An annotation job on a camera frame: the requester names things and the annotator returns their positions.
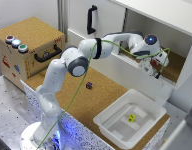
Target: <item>cardboard box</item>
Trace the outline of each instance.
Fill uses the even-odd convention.
[[[6,37],[12,35],[28,46],[27,53],[19,53],[18,49],[6,44]],[[0,30],[0,66],[3,75],[24,91],[20,79],[23,81],[48,67],[51,60],[60,58],[58,55],[50,58],[57,51],[65,48],[65,35],[57,29],[49,26],[41,20],[32,17],[15,23]],[[39,62],[35,58],[44,58],[45,62]]]

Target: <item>box handle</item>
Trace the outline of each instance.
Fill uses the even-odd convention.
[[[88,23],[87,23],[87,31],[88,34],[94,33],[96,30],[92,28],[92,12],[97,10],[97,7],[92,5],[92,8],[88,10]]]
[[[56,51],[55,51],[54,53],[51,53],[51,54],[47,55],[46,57],[40,58],[40,57],[38,56],[38,54],[35,54],[34,57],[35,57],[35,59],[36,59],[38,62],[43,63],[43,62],[51,59],[52,57],[55,57],[55,56],[57,56],[58,54],[62,53],[62,50],[61,50],[60,48],[58,48],[56,44],[54,45],[54,49],[55,49]]]

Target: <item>purple object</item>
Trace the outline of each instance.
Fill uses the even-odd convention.
[[[88,83],[86,84],[86,88],[87,88],[87,89],[92,89],[92,87],[93,87],[93,84],[92,84],[91,82],[88,82]]]

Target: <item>white tub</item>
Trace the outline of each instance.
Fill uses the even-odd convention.
[[[133,148],[165,115],[166,109],[131,89],[97,115],[93,121],[101,133],[122,149]],[[130,114],[136,116],[129,122]]]

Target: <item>yellow-green wire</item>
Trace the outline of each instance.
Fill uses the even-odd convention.
[[[77,89],[74,97],[72,98],[72,100],[71,100],[71,102],[69,103],[68,107],[67,107],[67,108],[62,112],[62,114],[59,116],[59,118],[58,118],[58,120],[55,122],[55,124],[51,127],[51,129],[49,130],[49,132],[47,133],[47,135],[45,136],[45,138],[43,139],[43,141],[39,144],[39,146],[38,146],[38,148],[37,148],[36,150],[38,150],[38,149],[40,148],[40,146],[43,144],[43,142],[45,141],[45,139],[47,138],[47,136],[49,135],[49,133],[52,131],[52,129],[55,127],[55,125],[59,122],[59,120],[63,117],[63,115],[67,112],[67,110],[69,109],[69,107],[72,105],[75,97],[77,96],[77,94],[78,94],[79,90],[81,89],[82,84],[83,84],[83,82],[84,82],[84,80],[85,80],[85,78],[86,78],[86,75],[87,75],[87,72],[88,72],[88,69],[89,69],[89,65],[90,65],[90,60],[91,60],[91,58],[92,58],[93,50],[94,50],[96,44],[97,44],[97,43],[95,43],[95,45],[94,45],[93,48],[92,48],[92,51],[91,51],[91,54],[90,54],[90,58],[89,58],[89,61],[88,61],[87,71],[86,71],[86,73],[85,73],[85,75],[84,75],[84,77],[83,77],[83,79],[82,79],[82,81],[81,81],[81,84],[79,85],[79,87],[78,87],[78,89]]]
[[[166,51],[166,50],[168,51],[168,55],[170,54],[170,48],[166,48],[166,49],[163,49],[163,50],[161,50],[160,52],[155,53],[155,54],[152,54],[152,55],[148,55],[148,56],[138,56],[138,55],[134,55],[134,54],[128,52],[128,51],[125,50],[123,47],[121,47],[120,45],[118,45],[118,44],[116,44],[116,43],[114,43],[114,42],[112,42],[112,41],[108,41],[108,40],[102,40],[102,41],[103,41],[103,42],[112,43],[112,44],[118,46],[120,49],[122,49],[122,50],[125,51],[126,53],[128,53],[128,54],[130,54],[130,55],[132,55],[132,56],[134,56],[134,57],[143,57],[143,58],[152,57],[152,56],[155,56],[155,55],[157,55],[157,54],[159,54],[159,53],[162,53],[163,51]],[[39,146],[38,146],[38,148],[37,148],[36,150],[38,150],[38,149],[40,148],[40,146],[43,144],[43,142],[45,141],[45,139],[47,138],[47,136],[49,135],[49,133],[52,131],[52,129],[55,127],[55,125],[59,122],[59,120],[63,117],[63,115],[67,112],[67,110],[68,110],[68,109],[70,108],[70,106],[72,105],[72,103],[73,103],[75,97],[77,96],[79,90],[81,89],[82,84],[83,84],[83,82],[84,82],[84,80],[85,80],[85,78],[86,78],[86,75],[87,75],[87,73],[88,73],[88,69],[89,69],[89,65],[90,65],[91,58],[92,58],[93,50],[95,49],[96,44],[97,44],[97,42],[95,43],[95,45],[94,45],[93,48],[92,48],[91,55],[90,55],[90,58],[89,58],[89,61],[88,61],[87,71],[86,71],[86,73],[85,73],[85,75],[84,75],[84,77],[83,77],[83,79],[82,79],[82,81],[81,81],[81,83],[80,83],[80,85],[79,85],[79,87],[78,87],[75,95],[73,96],[73,98],[72,98],[71,102],[69,103],[68,107],[67,107],[67,108],[62,112],[62,114],[59,116],[58,120],[57,120],[57,121],[55,122],[55,124],[51,127],[51,129],[49,130],[49,132],[47,133],[47,135],[45,136],[45,138],[43,139],[43,141],[39,144]],[[161,68],[161,70],[160,70],[161,73],[162,73],[162,71],[163,71],[165,62],[166,62],[166,60],[167,60],[167,58],[168,58],[168,55],[166,56],[166,59],[165,59],[163,65],[162,65],[162,68]]]

